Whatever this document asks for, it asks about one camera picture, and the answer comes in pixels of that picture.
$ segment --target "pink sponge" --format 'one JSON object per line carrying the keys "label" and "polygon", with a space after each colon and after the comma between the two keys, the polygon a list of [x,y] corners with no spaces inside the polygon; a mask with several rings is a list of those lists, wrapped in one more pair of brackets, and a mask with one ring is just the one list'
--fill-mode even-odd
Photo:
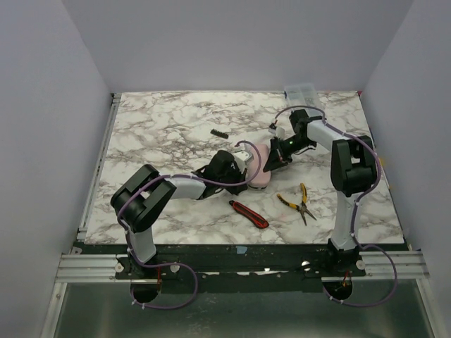
{"label": "pink sponge", "polygon": [[[265,144],[255,144],[255,147],[259,150],[261,156],[261,166],[258,175],[248,185],[249,187],[254,189],[264,189],[266,188],[266,186],[269,183],[269,180],[271,179],[271,171],[268,171],[267,173],[263,172],[263,168],[268,160],[269,148]],[[249,177],[255,174],[259,166],[259,157],[257,156],[257,153],[255,152],[254,148],[251,148],[251,152],[252,155],[254,155],[254,159],[252,160],[252,162],[249,164],[248,167]]]}

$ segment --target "marble surface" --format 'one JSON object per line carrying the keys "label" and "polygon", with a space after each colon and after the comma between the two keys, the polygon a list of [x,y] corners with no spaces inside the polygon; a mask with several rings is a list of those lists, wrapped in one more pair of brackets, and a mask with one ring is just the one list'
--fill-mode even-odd
{"label": "marble surface", "polygon": [[[356,92],[320,93],[329,123],[355,134],[369,134]],[[109,204],[113,193],[143,164],[160,173],[189,173],[206,165],[219,150],[233,151],[241,139],[267,143],[268,125],[286,107],[282,93],[258,92],[145,92],[122,95],[99,188],[88,221],[88,244],[123,244],[125,236]],[[279,125],[292,135],[288,114]],[[228,140],[210,130],[228,132]],[[226,191],[203,201],[170,201],[154,223],[157,244],[324,244],[330,236],[336,211],[336,193],[330,182],[330,153],[322,146],[272,173],[264,191],[233,196]],[[305,183],[309,210],[307,224],[300,214],[282,205],[281,193],[298,204],[300,182]],[[234,199],[269,221],[255,228],[237,214]],[[402,243],[402,231],[385,179],[364,205],[359,240],[364,243]]]}

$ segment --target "clear plastic box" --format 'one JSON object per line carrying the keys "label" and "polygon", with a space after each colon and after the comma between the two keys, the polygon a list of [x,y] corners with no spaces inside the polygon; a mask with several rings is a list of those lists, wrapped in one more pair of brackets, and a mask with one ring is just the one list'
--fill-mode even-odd
{"label": "clear plastic box", "polygon": [[[305,105],[323,109],[323,105],[319,101],[318,93],[312,83],[285,86],[283,90],[289,106]],[[307,113],[310,116],[320,115],[318,111],[314,111],[313,109],[307,109]]]}

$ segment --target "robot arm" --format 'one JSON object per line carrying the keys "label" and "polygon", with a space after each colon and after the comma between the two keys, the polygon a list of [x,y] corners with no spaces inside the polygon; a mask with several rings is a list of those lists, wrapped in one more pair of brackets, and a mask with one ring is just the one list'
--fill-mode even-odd
{"label": "robot arm", "polygon": [[147,262],[156,253],[152,235],[152,225],[171,199],[205,199],[224,188],[231,194],[239,194],[247,189],[245,181],[247,165],[253,159],[250,151],[244,150],[234,154],[220,150],[211,159],[210,164],[196,170],[185,177],[197,176],[205,180],[226,183],[234,186],[221,187],[217,184],[200,180],[187,180],[181,177],[170,177],[150,185],[144,193],[138,194],[151,180],[160,176],[152,165],[142,166],[111,198],[111,205],[116,215],[121,212],[121,219],[126,222],[126,238],[130,241],[136,256]]}
{"label": "robot arm", "polygon": [[[335,256],[356,256],[357,244],[352,235],[359,229],[364,198],[360,199],[360,207],[356,209],[354,215],[355,201],[376,181],[376,162],[357,140],[327,127],[322,117],[317,114],[309,115],[306,110],[293,111],[290,114],[290,122],[295,135],[288,139],[274,137],[271,140],[271,152],[264,171],[288,165],[292,162],[291,155],[294,152],[308,146],[320,144],[329,150],[331,152],[330,179],[337,190],[338,204],[335,227],[328,248]],[[279,127],[272,124],[271,128],[274,130]],[[276,134],[284,135],[285,131],[278,130]],[[371,149],[373,148],[370,137],[358,138]]]}

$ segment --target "white wall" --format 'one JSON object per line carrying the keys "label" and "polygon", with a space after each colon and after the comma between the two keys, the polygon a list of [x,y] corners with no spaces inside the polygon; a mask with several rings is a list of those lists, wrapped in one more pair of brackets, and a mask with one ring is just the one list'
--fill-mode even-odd
{"label": "white wall", "polygon": [[451,333],[451,2],[416,0],[362,95],[404,233]]}
{"label": "white wall", "polygon": [[0,1],[0,336],[37,337],[111,97],[60,0]]}
{"label": "white wall", "polygon": [[115,92],[363,89],[412,0],[63,0]]}

